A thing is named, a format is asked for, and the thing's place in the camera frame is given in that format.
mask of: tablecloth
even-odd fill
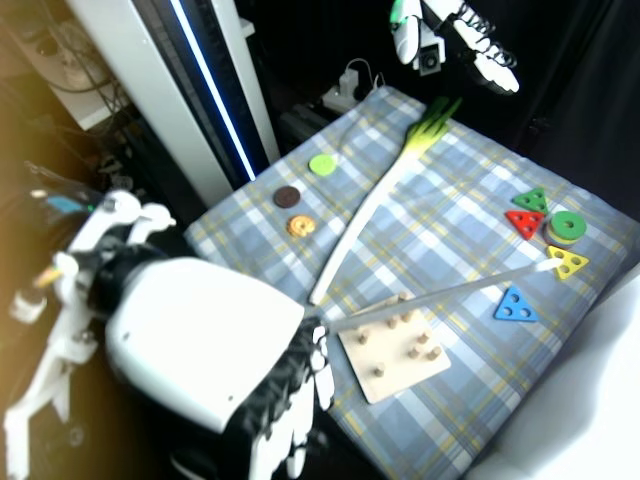
[[[202,257],[306,304],[345,225],[424,108],[393,88],[378,89],[203,215],[187,239]],[[308,168],[319,153],[338,162],[327,177]],[[294,208],[272,201],[284,185],[302,194]],[[540,233],[524,241],[504,216],[518,209],[510,203],[515,195],[538,186],[551,212],[572,210],[586,219],[587,233],[573,250],[591,260],[563,282],[553,272],[517,281],[540,321],[493,318],[505,285],[432,305],[425,313],[452,367],[375,405],[366,403],[339,341],[330,341],[336,382],[330,414],[388,477],[451,479],[464,472],[623,262],[638,258],[640,225],[451,121],[449,133],[378,208],[318,307],[319,314],[336,319],[401,291],[419,295],[545,258]],[[312,235],[287,233],[287,220],[297,214],[315,219]]]

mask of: gray stick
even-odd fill
[[[393,305],[387,305],[380,307],[377,310],[371,310],[368,312],[357,313],[351,317],[342,318],[333,322],[328,322],[331,333],[338,333],[344,330],[351,330],[354,328],[367,325],[369,323],[380,322],[386,320],[394,315],[402,315],[418,308],[425,307],[434,300],[443,300],[451,295],[464,295],[473,293],[482,288],[490,287],[502,282],[510,282],[517,278],[529,275],[530,273],[544,272],[551,270],[562,264],[562,260],[558,258],[550,258],[543,260],[539,263],[533,263],[526,267],[516,268],[508,272],[498,273],[490,277],[481,278],[473,282],[467,282],[454,287],[445,288],[443,290],[436,290],[435,292],[427,293],[420,297],[405,300],[403,302],[394,303]]]

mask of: blue checkered tablecloth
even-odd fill
[[[392,88],[377,90],[203,215],[187,239],[203,258],[306,304],[345,225],[423,110]],[[339,341],[330,341],[336,381],[330,413],[390,478],[452,479],[464,472],[606,284],[638,259],[638,223],[473,130],[450,125],[378,208],[318,313],[336,319],[395,293],[420,295],[545,258],[541,235],[523,241],[504,216],[518,209],[511,198],[537,186],[544,187],[552,212],[572,210],[587,220],[574,251],[591,262],[564,282],[553,272],[517,282],[540,316],[536,323],[493,319],[505,285],[425,309],[452,367],[375,405],[366,403]],[[308,169],[319,153],[338,161],[328,177]],[[273,204],[283,185],[302,193],[294,208]],[[307,238],[286,232],[297,214],[317,222]]]

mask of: blue light strip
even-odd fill
[[[220,111],[220,115],[222,115],[222,120],[224,121],[224,124],[227,126],[227,130],[231,135],[231,140],[233,140],[233,144],[235,145],[236,150],[240,155],[240,160],[242,160],[242,165],[244,165],[244,168],[247,171],[247,174],[249,175],[249,178],[251,179],[251,181],[254,181],[256,179],[256,176],[253,173],[253,168],[251,168],[251,164],[249,163],[247,154],[245,153],[244,148],[242,147],[242,143],[240,143],[240,139],[238,138],[236,129],[233,126],[233,122],[231,121],[231,118],[229,117],[229,113],[227,112],[227,107],[224,106],[224,102],[222,101],[222,97],[220,96],[220,92],[218,91],[218,87],[216,87],[216,83],[213,81],[213,76],[211,75],[209,66],[207,65],[207,62],[204,59],[204,55],[202,55],[202,50],[200,50],[200,45],[198,45],[198,40],[196,40],[196,36],[193,34],[193,30],[191,29],[189,20],[187,19],[187,16],[184,13],[182,4],[180,3],[180,0],[169,0],[169,1],[171,2],[173,11],[176,12],[176,16],[178,17],[178,21],[180,22],[182,31],[187,37],[187,42],[189,42],[189,46],[191,47],[191,51],[193,52],[193,55],[196,58],[196,62],[198,62],[198,67],[200,67],[202,76],[204,77],[205,82],[207,82],[207,87],[209,87],[209,91],[211,92],[213,101],[216,102],[218,110]]]

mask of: triangle block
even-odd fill
[[[497,320],[511,320],[516,322],[537,322],[538,314],[522,297],[522,293],[512,285],[502,297],[502,301],[493,314]]]
[[[525,240],[531,240],[544,220],[544,214],[540,212],[509,210],[505,215]]]
[[[544,189],[540,187],[534,188],[530,192],[518,195],[511,201],[519,207],[526,208],[532,212],[540,212],[545,215],[549,213],[549,209],[547,208],[547,199],[544,196]]]
[[[589,259],[587,257],[583,257],[582,255],[578,255],[577,253],[567,252],[566,250],[552,247],[551,245],[547,247],[547,256],[549,258],[562,259],[562,265],[556,267],[556,275],[558,275],[558,278],[560,280],[569,278],[571,275],[573,275],[587,263],[589,263]]]

